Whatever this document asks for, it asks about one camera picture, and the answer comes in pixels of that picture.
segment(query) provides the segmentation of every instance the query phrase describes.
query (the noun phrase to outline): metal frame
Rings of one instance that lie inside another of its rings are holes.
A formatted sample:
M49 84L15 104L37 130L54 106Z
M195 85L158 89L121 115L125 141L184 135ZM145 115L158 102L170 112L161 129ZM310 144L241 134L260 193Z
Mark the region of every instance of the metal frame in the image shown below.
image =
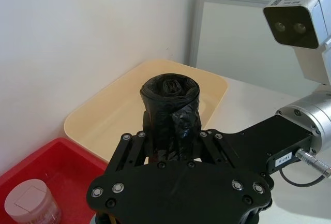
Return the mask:
M203 9L205 2L251 6L251 7L264 7L270 2L270 0L196 0L195 13L193 18L190 59L189 59L189 65L192 67L197 66L201 25L202 25Z

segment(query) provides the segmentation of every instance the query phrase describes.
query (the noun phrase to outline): plastic jar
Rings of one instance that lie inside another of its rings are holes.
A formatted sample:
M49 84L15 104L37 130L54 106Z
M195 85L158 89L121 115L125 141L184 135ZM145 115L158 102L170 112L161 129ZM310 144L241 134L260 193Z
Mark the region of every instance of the plastic jar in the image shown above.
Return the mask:
M6 198L5 211L19 224L59 224L61 220L49 188L38 179L16 186Z

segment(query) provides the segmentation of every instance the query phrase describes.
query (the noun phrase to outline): cable connector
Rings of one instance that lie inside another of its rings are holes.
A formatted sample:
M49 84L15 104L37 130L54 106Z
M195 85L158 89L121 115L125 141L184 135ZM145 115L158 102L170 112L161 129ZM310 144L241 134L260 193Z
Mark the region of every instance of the cable connector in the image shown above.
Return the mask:
M331 167L305 152L303 149L299 149L295 153L295 157L318 170L324 177L329 178L331 176Z

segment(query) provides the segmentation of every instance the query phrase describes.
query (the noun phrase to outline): cable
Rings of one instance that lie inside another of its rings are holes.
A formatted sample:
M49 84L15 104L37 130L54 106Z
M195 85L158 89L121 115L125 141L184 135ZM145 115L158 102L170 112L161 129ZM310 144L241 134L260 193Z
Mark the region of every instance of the cable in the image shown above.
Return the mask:
M325 179L324 176L320 176L319 178L317 178L315 181L311 182L311 183L308 183L308 184L297 184L291 180L289 180L285 175L284 175L284 172L283 172L283 169L280 169L279 170L279 173L281 175L281 177L286 181L288 182L289 184L293 185L293 186L296 186L296 187L301 187L301 188L305 188L305 187L310 187L310 186L313 186L313 185L316 185L318 184L319 182L321 182L322 180Z

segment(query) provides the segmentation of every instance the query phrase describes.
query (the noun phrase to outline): label sticker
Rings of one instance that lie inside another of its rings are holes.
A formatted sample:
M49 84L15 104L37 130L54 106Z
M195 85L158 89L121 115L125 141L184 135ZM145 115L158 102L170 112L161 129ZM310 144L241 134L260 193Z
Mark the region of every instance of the label sticker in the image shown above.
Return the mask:
M277 6L282 0L275 0L270 6Z
M292 153L288 153L285 156L282 156L279 159L276 159L275 161L275 167L280 166L281 164L285 163L286 161L289 161L292 158Z
M302 0L284 0L284 2L282 3L282 5L287 5L287 6L299 5L301 1Z

